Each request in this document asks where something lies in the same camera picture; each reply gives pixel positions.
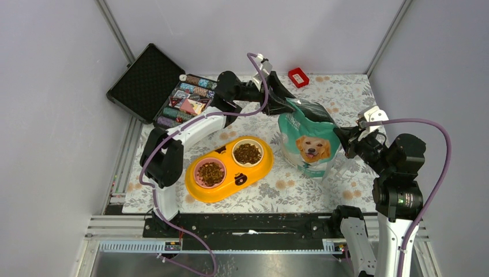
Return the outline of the clear plastic scoop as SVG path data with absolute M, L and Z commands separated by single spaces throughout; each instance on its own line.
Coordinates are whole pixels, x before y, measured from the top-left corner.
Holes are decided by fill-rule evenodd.
M 355 161 L 353 159 L 346 159 L 345 161 L 339 162 L 338 164 L 331 163 L 327 168 L 324 180 L 337 180 L 342 178 L 343 175 L 352 167 L 354 162 Z

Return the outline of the green dog food bag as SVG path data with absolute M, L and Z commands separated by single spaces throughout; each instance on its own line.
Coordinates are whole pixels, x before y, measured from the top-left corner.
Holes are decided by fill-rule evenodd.
M 317 183 L 323 183 L 333 167 L 340 140 L 336 124 L 319 103 L 288 98 L 290 113 L 279 115 L 281 150 L 287 162 Z

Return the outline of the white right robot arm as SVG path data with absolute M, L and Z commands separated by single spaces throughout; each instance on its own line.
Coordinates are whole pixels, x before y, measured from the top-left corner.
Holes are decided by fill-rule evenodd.
M 416 181 L 424 165 L 426 144 L 412 134 L 400 134 L 390 146 L 378 141 L 378 130 L 360 138 L 360 127 L 335 128 L 348 159 L 360 157 L 375 173 L 372 196 L 378 213 L 379 245 L 374 254 L 364 215 L 357 207 L 339 205 L 329 219 L 332 233 L 345 238 L 354 276 L 409 274 L 416 217 L 423 196 Z

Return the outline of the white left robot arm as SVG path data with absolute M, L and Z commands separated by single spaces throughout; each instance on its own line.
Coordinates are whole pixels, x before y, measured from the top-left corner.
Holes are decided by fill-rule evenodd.
M 174 128 L 151 131 L 140 159 L 140 178 L 149 180 L 140 183 L 151 187 L 153 212 L 159 218 L 156 228 L 163 236 L 172 237 L 179 229 L 174 218 L 178 214 L 174 184 L 183 172 L 185 150 L 243 117 L 236 100 L 260 104 L 248 115 L 279 115 L 294 111 L 287 102 L 293 98 L 275 71 L 259 72 L 258 81 L 248 82 L 242 82 L 232 71 L 224 71 L 217 78 L 213 100 L 201 115 Z

